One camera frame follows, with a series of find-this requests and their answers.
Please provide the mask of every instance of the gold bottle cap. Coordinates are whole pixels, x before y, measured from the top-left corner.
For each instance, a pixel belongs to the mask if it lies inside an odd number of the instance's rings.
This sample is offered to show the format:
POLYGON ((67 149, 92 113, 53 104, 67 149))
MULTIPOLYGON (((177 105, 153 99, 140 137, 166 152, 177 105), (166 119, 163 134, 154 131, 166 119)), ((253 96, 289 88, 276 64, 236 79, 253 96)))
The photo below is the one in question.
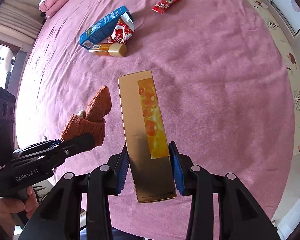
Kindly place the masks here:
POLYGON ((125 44, 114 43, 110 45, 108 52, 112 57, 125 57, 128 49, 125 44))

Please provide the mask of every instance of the blue jeans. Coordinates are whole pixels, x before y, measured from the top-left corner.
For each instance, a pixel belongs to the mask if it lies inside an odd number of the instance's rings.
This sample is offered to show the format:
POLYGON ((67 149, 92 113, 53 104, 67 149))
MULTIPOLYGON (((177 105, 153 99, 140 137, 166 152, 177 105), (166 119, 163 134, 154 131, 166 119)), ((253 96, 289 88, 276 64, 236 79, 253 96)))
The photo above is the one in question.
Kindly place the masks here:
MULTIPOLYGON (((114 240, 143 240, 140 236, 135 236, 123 231, 120 231, 116 228, 112 228, 112 235, 114 240)), ((80 240, 87 240, 87 228, 84 228, 80 231, 80 240)))

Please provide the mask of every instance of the red and white snack bag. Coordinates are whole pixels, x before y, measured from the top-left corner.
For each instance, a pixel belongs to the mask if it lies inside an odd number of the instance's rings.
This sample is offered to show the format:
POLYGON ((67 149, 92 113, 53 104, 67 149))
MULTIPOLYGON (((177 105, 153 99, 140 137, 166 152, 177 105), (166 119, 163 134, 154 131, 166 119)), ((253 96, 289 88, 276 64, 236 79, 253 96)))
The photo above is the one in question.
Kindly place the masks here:
POLYGON ((109 43, 126 43, 132 37, 134 25, 127 13, 120 16, 113 33, 107 39, 109 43))
POLYGON ((153 6, 153 10, 163 14, 163 12, 170 7, 174 2, 179 0, 161 0, 159 3, 153 6))

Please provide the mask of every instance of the orange fruit image on box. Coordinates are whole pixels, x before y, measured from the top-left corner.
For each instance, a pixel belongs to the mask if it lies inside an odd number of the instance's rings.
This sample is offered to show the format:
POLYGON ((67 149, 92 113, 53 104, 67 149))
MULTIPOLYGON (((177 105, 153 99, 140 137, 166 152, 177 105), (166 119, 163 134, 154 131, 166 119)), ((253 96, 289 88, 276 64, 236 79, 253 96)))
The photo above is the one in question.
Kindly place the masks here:
POLYGON ((138 86, 151 158, 167 157, 168 143, 153 78, 138 80, 138 86))

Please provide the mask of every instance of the barcode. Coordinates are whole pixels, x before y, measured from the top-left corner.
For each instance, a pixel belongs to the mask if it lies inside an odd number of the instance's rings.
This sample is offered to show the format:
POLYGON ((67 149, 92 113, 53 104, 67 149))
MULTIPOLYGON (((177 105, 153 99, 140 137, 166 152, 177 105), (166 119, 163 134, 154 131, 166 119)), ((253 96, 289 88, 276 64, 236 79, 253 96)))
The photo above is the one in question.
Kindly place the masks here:
POLYGON ((87 48, 91 48, 91 46, 93 45, 93 43, 91 41, 85 41, 84 43, 82 43, 83 46, 87 47, 87 48))
POLYGON ((91 49, 100 49, 101 45, 94 45, 91 49))

